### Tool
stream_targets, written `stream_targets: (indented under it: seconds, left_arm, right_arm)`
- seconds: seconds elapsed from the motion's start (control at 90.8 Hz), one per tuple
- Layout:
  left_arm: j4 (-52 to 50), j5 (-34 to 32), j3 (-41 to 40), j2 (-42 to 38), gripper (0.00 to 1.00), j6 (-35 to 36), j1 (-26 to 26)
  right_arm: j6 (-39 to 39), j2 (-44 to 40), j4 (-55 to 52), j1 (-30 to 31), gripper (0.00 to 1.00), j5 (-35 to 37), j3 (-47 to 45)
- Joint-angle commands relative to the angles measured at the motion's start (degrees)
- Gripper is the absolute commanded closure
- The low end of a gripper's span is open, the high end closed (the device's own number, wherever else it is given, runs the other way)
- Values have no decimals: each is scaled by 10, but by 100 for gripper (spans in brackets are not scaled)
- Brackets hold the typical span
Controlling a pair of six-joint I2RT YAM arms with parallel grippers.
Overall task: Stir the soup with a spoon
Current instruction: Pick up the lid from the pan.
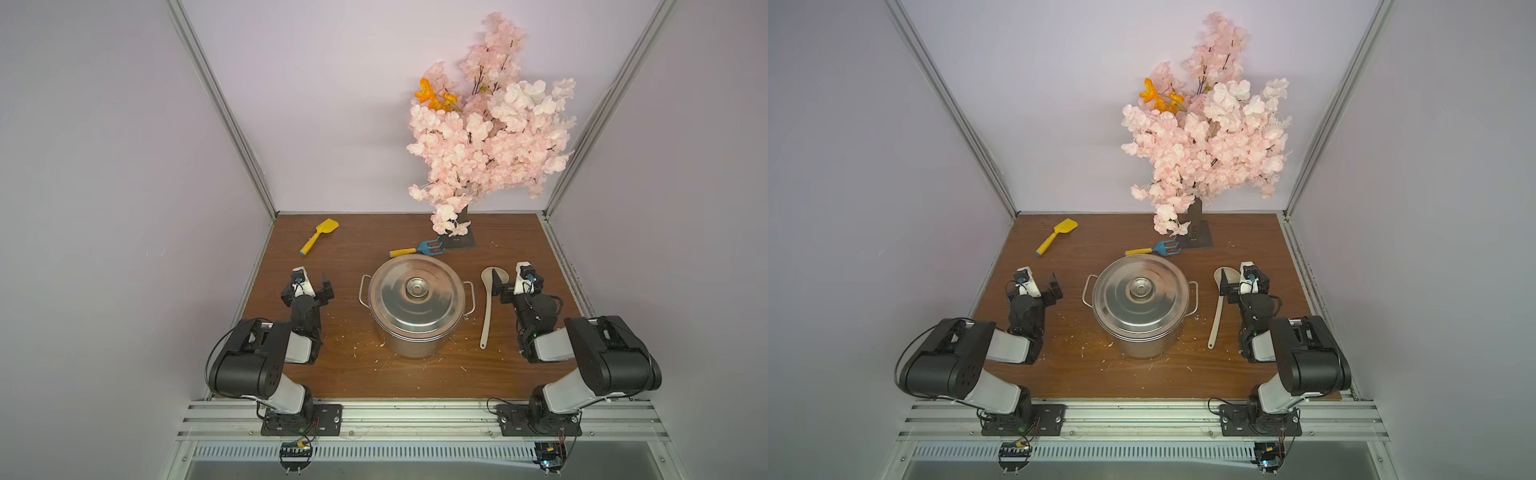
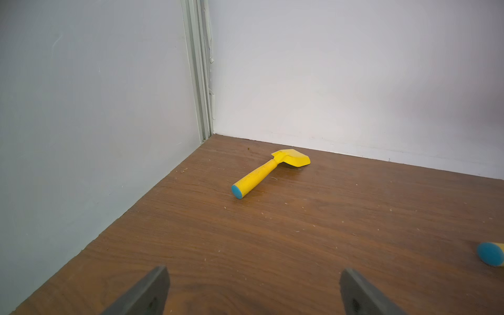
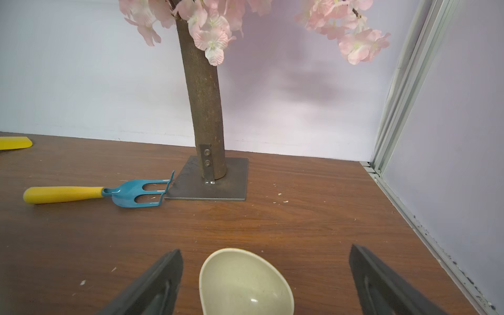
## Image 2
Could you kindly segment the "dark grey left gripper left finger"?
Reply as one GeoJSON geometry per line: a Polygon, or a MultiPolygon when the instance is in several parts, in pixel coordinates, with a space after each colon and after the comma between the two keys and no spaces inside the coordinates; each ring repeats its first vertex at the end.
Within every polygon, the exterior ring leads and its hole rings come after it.
{"type": "Polygon", "coordinates": [[[157,266],[106,308],[101,315],[162,315],[170,288],[166,266],[157,266]]]}

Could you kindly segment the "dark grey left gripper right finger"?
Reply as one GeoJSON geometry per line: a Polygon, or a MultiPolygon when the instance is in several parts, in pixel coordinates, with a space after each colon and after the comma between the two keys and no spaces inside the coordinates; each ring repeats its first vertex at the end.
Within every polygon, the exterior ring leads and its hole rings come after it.
{"type": "Polygon", "coordinates": [[[357,270],[342,271],[339,285],[346,315],[406,315],[357,270]]]}

